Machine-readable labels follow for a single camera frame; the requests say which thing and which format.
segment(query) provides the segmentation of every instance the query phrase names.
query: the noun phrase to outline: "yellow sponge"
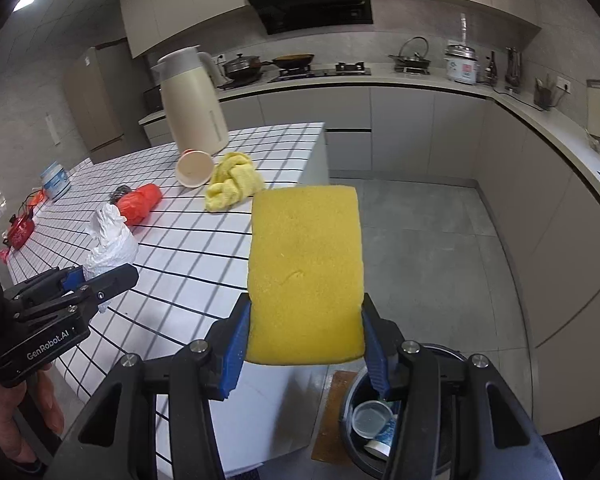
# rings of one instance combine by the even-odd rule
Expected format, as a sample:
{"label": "yellow sponge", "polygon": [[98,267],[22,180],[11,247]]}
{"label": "yellow sponge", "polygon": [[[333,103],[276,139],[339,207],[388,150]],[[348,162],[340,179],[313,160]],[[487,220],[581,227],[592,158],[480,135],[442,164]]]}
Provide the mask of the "yellow sponge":
{"label": "yellow sponge", "polygon": [[253,198],[251,215],[247,361],[307,365],[362,356],[364,285],[355,188],[266,190]]}

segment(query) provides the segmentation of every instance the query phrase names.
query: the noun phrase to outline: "refrigerator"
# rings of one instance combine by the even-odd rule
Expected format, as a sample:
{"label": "refrigerator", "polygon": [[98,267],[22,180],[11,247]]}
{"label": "refrigerator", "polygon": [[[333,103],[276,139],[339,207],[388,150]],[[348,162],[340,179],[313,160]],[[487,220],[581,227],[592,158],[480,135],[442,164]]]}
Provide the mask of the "refrigerator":
{"label": "refrigerator", "polygon": [[126,38],[88,48],[64,74],[64,94],[94,164],[150,146],[138,124],[142,94],[154,86]]}

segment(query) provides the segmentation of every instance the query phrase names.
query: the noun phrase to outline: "yellow towel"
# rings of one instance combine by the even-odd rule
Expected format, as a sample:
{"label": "yellow towel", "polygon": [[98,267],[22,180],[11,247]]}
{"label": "yellow towel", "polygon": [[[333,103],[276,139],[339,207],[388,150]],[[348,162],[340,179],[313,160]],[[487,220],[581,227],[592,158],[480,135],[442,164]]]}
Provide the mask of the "yellow towel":
{"label": "yellow towel", "polygon": [[329,364],[362,356],[364,285],[355,188],[266,190],[254,197],[251,220],[247,361]]}
{"label": "yellow towel", "polygon": [[227,153],[211,174],[205,190],[207,211],[220,211],[264,188],[262,176],[244,153]]}

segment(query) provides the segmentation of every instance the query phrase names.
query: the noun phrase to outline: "white thermos lid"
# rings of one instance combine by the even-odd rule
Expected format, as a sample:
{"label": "white thermos lid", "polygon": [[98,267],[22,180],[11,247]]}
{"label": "white thermos lid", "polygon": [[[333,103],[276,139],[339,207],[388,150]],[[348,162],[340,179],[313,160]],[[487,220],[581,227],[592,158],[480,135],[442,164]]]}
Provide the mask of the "white thermos lid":
{"label": "white thermos lid", "polygon": [[162,56],[158,63],[151,68],[158,73],[159,82],[163,83],[171,77],[202,66],[198,57],[198,47],[199,45],[187,46]]}

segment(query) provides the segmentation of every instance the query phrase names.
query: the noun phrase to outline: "human hand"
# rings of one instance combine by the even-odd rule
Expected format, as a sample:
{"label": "human hand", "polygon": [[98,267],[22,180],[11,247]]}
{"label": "human hand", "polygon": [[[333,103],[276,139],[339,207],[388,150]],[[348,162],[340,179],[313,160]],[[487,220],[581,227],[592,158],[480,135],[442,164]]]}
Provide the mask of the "human hand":
{"label": "human hand", "polygon": [[[43,370],[49,370],[51,364],[45,365]],[[60,434],[64,429],[64,415],[60,410],[54,385],[43,370],[38,370],[37,394],[40,411],[46,425],[55,433]],[[5,388],[0,384],[0,448],[14,462],[31,463],[36,461],[27,441],[21,436],[13,413],[22,402],[27,391],[27,383],[22,382],[13,388]]]}

